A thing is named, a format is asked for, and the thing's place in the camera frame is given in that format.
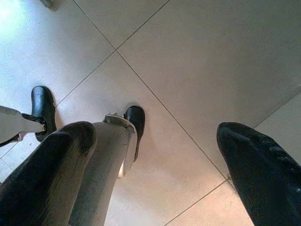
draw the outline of white floor tile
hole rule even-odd
[[[0,2],[0,105],[31,113],[36,85],[58,103],[113,52],[72,0],[55,4],[52,11],[38,0]]]
[[[13,143],[9,143],[5,146],[0,147],[0,158],[2,158],[15,145],[16,145],[16,143],[13,142]]]
[[[238,194],[228,183],[222,184],[168,226],[252,226]]]
[[[138,160],[115,185],[105,225],[118,225],[129,215],[162,225],[224,178],[118,53],[58,105],[56,121],[102,121],[110,112],[122,115],[130,105],[145,109],[145,133]]]
[[[20,141],[14,146],[2,160],[12,168],[17,168],[40,144],[33,133],[27,134],[23,141]]]
[[[117,48],[167,0],[76,0],[76,2]]]
[[[226,175],[223,121],[256,126],[300,90],[295,2],[172,0],[119,49]]]
[[[255,129],[274,140],[301,165],[301,93]]]
[[[3,181],[11,174],[12,169],[8,167],[5,162],[0,159],[0,182],[3,183]]]

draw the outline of black leather shoe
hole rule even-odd
[[[144,110],[139,106],[131,106],[127,109],[124,114],[124,118],[129,120],[137,130],[137,146],[135,152],[134,161],[138,158],[139,144],[144,132],[145,125],[145,113]]]
[[[50,90],[45,86],[32,89],[32,116],[42,117],[46,121],[46,131],[35,134],[38,141],[42,142],[45,137],[56,131],[54,101]]]

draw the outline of tile grout line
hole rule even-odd
[[[7,165],[12,171],[14,171],[7,163],[6,161],[4,161],[4,159],[2,159],[2,161],[5,163],[5,165]]]
[[[12,146],[7,152],[5,152],[0,159],[2,159],[11,149],[13,149],[16,145],[18,144],[18,142],[16,142],[16,144],[14,146]]]
[[[227,179],[227,182],[228,182],[228,184],[229,184],[231,187],[234,188],[235,191],[237,191],[236,188],[235,188],[235,186],[234,186],[233,184],[230,183],[230,180],[229,180],[229,179]]]
[[[217,168],[217,166],[213,163],[213,161],[209,158],[209,156],[203,151],[203,149],[197,144],[197,142],[191,137],[191,135],[187,132],[186,129],[179,123],[179,121],[171,114],[171,112],[167,109],[167,107],[162,103],[162,101],[156,96],[156,94],[150,89],[150,87],[143,81],[143,79],[138,75],[138,73],[132,68],[132,66],[125,60],[125,58],[116,50],[116,52],[121,56],[121,58],[126,62],[126,64],[132,69],[132,71],[136,74],[136,76],[142,81],[142,83],[147,87],[147,89],[154,95],[154,97],[160,102],[160,104],[167,110],[167,112],[172,116],[172,118],[178,123],[178,125],[184,130],[184,132],[189,136],[189,138],[194,142],[195,145],[201,150],[201,152],[207,157],[207,159],[214,165],[214,167],[219,171],[219,173],[227,179],[222,172]]]
[[[120,46],[122,46],[127,40],[129,40],[140,28],[142,28],[154,15],[156,15],[167,3],[169,3],[170,0],[167,0],[153,15],[151,15],[142,25],[140,25],[130,36],[127,37],[127,39],[121,43],[116,49],[119,49]]]
[[[100,65],[103,64],[103,62],[105,62],[113,53],[115,53],[116,50],[114,50],[110,55],[108,55],[96,68],[94,68],[78,85],[76,85],[62,100],[60,100],[60,102],[58,102],[56,105],[55,105],[55,108],[57,108],[57,106],[62,102],[64,101],[80,84],[82,84],[89,76],[90,74],[92,74],[97,68],[100,67]]]
[[[103,37],[107,40],[107,42],[114,48],[114,50],[116,50],[116,48],[112,45],[112,43],[107,39],[107,37],[102,33],[101,30],[99,30],[99,28],[96,26],[96,24],[94,24],[94,22],[88,17],[88,15],[82,10],[82,8],[77,4],[77,2],[75,0],[73,0],[73,2],[75,3],[75,5],[77,5],[77,7],[82,11],[82,13],[88,18],[88,20],[94,25],[94,27],[100,32],[100,34],[103,35]]]
[[[77,5],[77,7],[83,12],[83,14],[90,20],[90,22],[95,26],[95,28],[103,35],[103,37],[111,44],[111,42],[107,39],[107,37],[98,29],[98,27],[93,23],[93,21],[87,16],[87,14],[82,10],[82,8],[77,4],[75,0],[73,2]],[[184,129],[184,127],[178,122],[178,120],[171,114],[171,112],[165,107],[165,105],[159,100],[159,98],[155,95],[155,93],[150,89],[150,87],[142,80],[142,78],[138,75],[138,73],[132,68],[132,66],[125,60],[125,58],[118,52],[118,48],[122,46],[128,39],[130,39],[141,27],[143,27],[153,16],[155,16],[167,3],[169,3],[170,0],[167,0],[154,14],[152,14],[141,26],[139,26],[121,45],[119,45],[117,48],[115,48],[112,44],[111,46],[115,49],[115,51],[121,56],[121,58],[126,62],[126,64],[132,69],[132,71],[136,74],[136,76],[142,81],[142,83],[147,87],[147,89],[154,95],[154,97],[162,104],[162,106],[167,110],[167,112],[172,116],[172,118],[178,123],[178,125],[184,130],[184,132],[189,136],[189,138],[197,145],[197,147],[201,150],[201,152],[206,156],[206,158],[214,165],[214,167],[219,171],[219,173],[227,179],[222,172],[217,168],[217,166],[212,162],[212,160],[208,157],[208,155],[203,151],[203,149],[197,144],[197,142],[191,137],[191,135]],[[81,81],[68,95],[66,95],[55,107],[57,107],[63,100],[65,100],[83,81]]]
[[[261,122],[259,122],[256,126],[253,127],[253,129],[255,129],[257,126],[259,126],[260,124],[262,124],[264,121],[267,120],[267,118],[269,118],[270,116],[272,116],[272,114],[274,114],[276,111],[280,110],[284,105],[286,105],[288,102],[290,102],[292,99],[294,99],[298,94],[300,94],[301,91],[296,91],[296,94],[293,94],[293,97],[290,98],[288,101],[286,101],[284,104],[282,104],[279,108],[277,108],[276,110],[274,110],[270,115],[268,115],[264,120],[262,120]]]
[[[166,224],[164,224],[164,226],[168,225],[169,223],[171,223],[173,220],[175,220],[177,217],[179,217],[180,215],[182,215],[184,212],[186,212],[187,210],[189,210],[191,207],[193,207],[194,205],[196,205],[199,201],[201,201],[202,199],[206,198],[208,195],[210,195],[212,192],[214,192],[217,188],[219,188],[221,185],[223,185],[227,180],[223,181],[221,184],[219,184],[217,187],[215,187],[214,189],[212,189],[210,192],[208,192],[207,194],[205,194],[202,198],[200,198],[199,200],[197,200],[195,203],[193,203],[192,205],[190,205],[188,208],[186,208],[184,211],[182,211],[181,213],[179,213],[177,216],[175,216],[174,218],[172,218],[170,221],[168,221]]]

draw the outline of shoe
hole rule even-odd
[[[56,131],[54,101],[47,87],[36,86],[32,89],[32,116],[42,117],[46,121],[46,131],[35,134],[38,141],[42,142]]]
[[[138,158],[140,140],[144,132],[145,113],[141,107],[131,106],[127,109],[126,113],[124,114],[124,118],[129,120],[135,126],[137,131],[137,146],[134,158],[134,161],[136,161],[136,159]]]

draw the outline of tile floor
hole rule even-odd
[[[301,93],[279,108],[255,129],[283,147],[301,165]]]
[[[255,127],[301,89],[299,1],[3,0],[0,105],[31,112],[48,86],[58,127],[132,104],[140,156],[116,182],[106,226],[252,225],[215,133]],[[38,145],[0,148],[2,182]]]

